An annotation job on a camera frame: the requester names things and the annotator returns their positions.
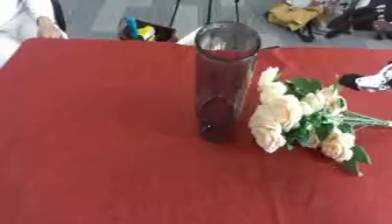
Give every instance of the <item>clutter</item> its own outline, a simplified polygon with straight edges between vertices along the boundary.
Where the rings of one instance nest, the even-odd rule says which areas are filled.
[[[151,24],[134,17],[124,17],[118,28],[119,39],[141,41],[177,42],[176,30],[157,24]]]
[[[296,8],[288,3],[281,3],[270,9],[266,18],[273,24],[286,27],[296,33],[304,42],[314,40],[312,32],[312,20],[322,15],[324,7],[314,6]]]

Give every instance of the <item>table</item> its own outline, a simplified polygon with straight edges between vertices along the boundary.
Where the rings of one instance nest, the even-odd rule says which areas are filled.
[[[170,43],[27,41],[0,71],[0,223],[390,223],[392,130],[358,134],[374,160],[364,178],[306,149],[270,155],[246,125],[253,85],[236,139],[205,142],[193,113],[194,54]],[[391,58],[274,49],[256,70],[333,83]],[[392,119],[391,93],[343,94],[352,110]]]

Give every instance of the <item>floor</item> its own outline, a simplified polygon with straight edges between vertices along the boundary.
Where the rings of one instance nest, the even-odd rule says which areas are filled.
[[[115,39],[117,25],[124,15],[169,25],[177,0],[60,0],[73,38]],[[311,44],[301,42],[290,32],[267,23],[263,14],[281,0],[241,0],[241,22],[257,30],[262,46],[337,46],[374,49],[392,49],[392,40],[373,40],[371,32],[335,39],[317,37]],[[207,19],[208,0],[182,0],[174,21],[179,37],[202,26]],[[213,21],[234,20],[234,0],[213,0]]]

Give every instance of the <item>artificial flower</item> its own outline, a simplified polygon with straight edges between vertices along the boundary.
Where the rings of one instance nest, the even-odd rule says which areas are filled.
[[[304,102],[304,101],[301,101],[300,103],[301,103],[302,111],[304,112],[305,116],[309,116],[309,115],[313,114],[313,112],[314,112],[313,108],[311,107],[311,105],[309,105],[309,103]]]
[[[311,149],[317,149],[320,146],[319,137],[316,134],[316,131],[311,132],[311,137],[309,138],[308,142],[306,143],[306,147]]]
[[[251,129],[257,144],[268,153],[273,153],[286,144],[282,135],[282,127],[277,122],[260,123],[259,127]]]
[[[326,98],[321,93],[309,93],[302,102],[308,103],[313,112],[320,111],[326,105]]]
[[[290,131],[301,120],[304,112],[301,103],[292,94],[286,94],[266,104],[274,121],[280,123],[284,131]]]
[[[287,92],[287,87],[281,81],[274,81],[260,89],[260,102],[271,102],[283,96]]]
[[[277,78],[278,74],[278,67],[270,66],[269,68],[267,68],[264,72],[262,72],[262,75],[260,76],[260,79],[258,81],[259,89],[263,89],[263,86],[268,86],[269,84],[271,84]]]
[[[332,115],[338,115],[347,110],[346,100],[339,95],[335,86],[325,87],[320,93],[325,98],[325,107]]]
[[[355,146],[355,136],[342,133],[334,129],[330,136],[322,143],[321,152],[337,162],[350,160],[354,153],[351,150]]]

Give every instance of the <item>person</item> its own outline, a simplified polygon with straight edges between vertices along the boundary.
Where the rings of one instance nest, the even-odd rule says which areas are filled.
[[[0,69],[27,39],[64,38],[54,21],[51,0],[1,0]]]

